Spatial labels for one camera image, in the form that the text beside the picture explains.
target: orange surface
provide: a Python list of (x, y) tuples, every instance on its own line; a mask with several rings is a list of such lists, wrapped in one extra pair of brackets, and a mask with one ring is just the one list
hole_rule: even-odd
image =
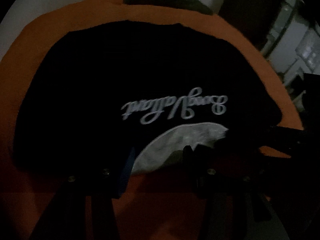
[[(217, 15), (208, 16), (194, 11), (150, 5), (129, 6), (123, 5), (122, 0), (85, 0), (41, 15), (23, 29), (0, 62), (0, 188), (1, 192), (4, 192), (0, 197), (22, 239), (28, 238), (53, 195), (52, 192), (58, 188), (60, 183), (59, 179), (33, 178), (26, 173), (17, 171), (11, 163), (10, 154), (15, 122), (22, 100), (44, 56), (56, 41), (69, 31), (121, 20), (143, 21), (153, 24), (181, 23), (194, 30), (230, 42), (244, 55), (264, 83), (269, 95), (281, 109), (283, 118), (279, 125), (302, 129), (299, 115), (271, 66), (239, 31)], [(267, 155), (286, 157), (286, 155), (268, 147), (263, 147), (261, 150)], [(147, 178), (148, 175), (139, 177), (140, 180)], [(130, 185), (135, 183), (137, 180), (131, 178)], [(123, 217), (121, 214), (125, 206), (132, 205), (135, 203), (134, 200), (138, 201), (141, 197), (141, 195), (134, 196), (134, 194), (141, 193), (131, 192), (124, 195), (121, 200), (115, 201), (115, 210), (122, 228), (124, 228), (125, 218), (121, 219)], [(180, 203), (181, 210), (186, 210), (187, 206), (183, 201), (178, 201), (177, 194), (180, 196), (179, 199), (196, 201), (189, 193), (176, 193), (175, 195), (165, 193), (164, 195), (167, 197), (162, 195), (162, 202), (149, 203), (152, 206), (172, 201), (173, 210)], [(132, 214), (134, 211), (139, 211), (134, 207), (132, 210)], [(192, 228), (192, 224), (189, 222), (193, 218), (188, 218), (188, 216), (191, 216), (192, 212), (190, 214), (180, 213), (178, 217), (174, 214), (175, 212), (170, 219), (160, 219), (159, 224), (154, 220), (153, 223), (157, 226), (153, 227), (154, 230), (150, 231), (150, 236), (146, 236), (145, 239), (189, 239), (188, 228)], [(174, 233), (173, 228), (176, 228), (180, 233)], [(145, 228), (139, 227), (137, 230), (145, 230)], [(138, 239), (130, 238), (128, 235), (130, 234), (125, 235), (127, 237), (125, 239)]]

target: white logo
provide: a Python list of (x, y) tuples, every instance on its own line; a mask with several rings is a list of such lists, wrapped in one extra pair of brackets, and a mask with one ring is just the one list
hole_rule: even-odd
[(121, 108), (121, 110), (123, 110), (127, 107), (126, 112), (122, 114), (123, 120), (126, 120), (133, 112), (146, 111), (151, 108), (151, 111), (140, 119), (141, 124), (149, 124), (155, 121), (160, 114), (164, 112), (163, 109), (165, 107), (173, 105), (167, 118), (171, 119), (174, 117), (180, 104), (182, 104), (181, 117), (183, 119), (190, 119), (195, 116), (195, 112), (189, 106), (204, 106), (212, 104), (211, 110), (214, 114), (220, 115), (226, 112), (227, 108), (224, 103), (228, 101), (227, 96), (202, 97), (200, 96), (201, 93), (202, 89), (198, 87), (193, 88), (187, 96), (179, 97), (178, 100), (177, 97), (168, 96), (165, 98), (128, 102)]

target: metal screw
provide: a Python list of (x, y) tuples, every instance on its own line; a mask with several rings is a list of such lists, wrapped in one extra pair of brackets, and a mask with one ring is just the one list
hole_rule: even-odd
[(68, 178), (68, 181), (69, 182), (74, 182), (76, 180), (76, 177), (75, 176), (70, 176), (69, 178)]
[(244, 180), (245, 182), (249, 182), (251, 179), (250, 179), (249, 176), (245, 176), (245, 177), (243, 178), (243, 180)]
[(109, 175), (110, 174), (110, 170), (109, 169), (103, 169), (102, 174), (103, 175)]
[(214, 169), (207, 169), (207, 173), (210, 175), (216, 174), (216, 171)]

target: green object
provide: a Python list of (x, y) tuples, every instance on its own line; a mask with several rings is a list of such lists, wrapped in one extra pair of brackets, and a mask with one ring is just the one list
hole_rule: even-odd
[(129, 5), (156, 5), (213, 15), (213, 11), (199, 0), (123, 0), (123, 2)]

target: embroidery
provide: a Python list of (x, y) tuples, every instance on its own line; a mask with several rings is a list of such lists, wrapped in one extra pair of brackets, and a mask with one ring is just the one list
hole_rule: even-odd
[(190, 119), (195, 116), (195, 112), (190, 106), (205, 106), (212, 104), (211, 110), (216, 115), (224, 114), (227, 110), (224, 105), (228, 101), (227, 96), (200, 96), (202, 89), (200, 87), (193, 88), (187, 96), (182, 96), (177, 99), (177, 97), (168, 96), (165, 98), (157, 98), (151, 100), (140, 100), (134, 102), (128, 102), (122, 106), (121, 110), (126, 109), (126, 112), (122, 114), (123, 120), (126, 120), (130, 114), (133, 112), (146, 111), (151, 109), (149, 113), (145, 114), (141, 119), (141, 124), (149, 124), (155, 121), (162, 112), (164, 108), (172, 106), (172, 109), (168, 115), (167, 119), (174, 117), (178, 107), (181, 106), (181, 118)]

